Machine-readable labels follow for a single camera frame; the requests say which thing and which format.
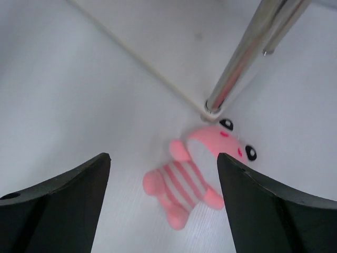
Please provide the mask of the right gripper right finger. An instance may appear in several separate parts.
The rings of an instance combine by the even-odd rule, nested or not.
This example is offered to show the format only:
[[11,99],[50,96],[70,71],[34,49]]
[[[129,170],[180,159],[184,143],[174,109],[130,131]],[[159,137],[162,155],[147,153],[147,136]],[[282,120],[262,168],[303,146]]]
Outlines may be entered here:
[[236,252],[336,252],[336,201],[291,188],[225,153],[217,169]]

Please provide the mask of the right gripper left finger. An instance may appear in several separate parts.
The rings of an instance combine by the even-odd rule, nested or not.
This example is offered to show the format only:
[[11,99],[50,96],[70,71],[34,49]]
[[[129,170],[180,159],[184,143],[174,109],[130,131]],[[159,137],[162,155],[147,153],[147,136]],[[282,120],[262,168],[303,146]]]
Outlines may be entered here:
[[91,252],[110,167],[101,153],[1,197],[1,252]]

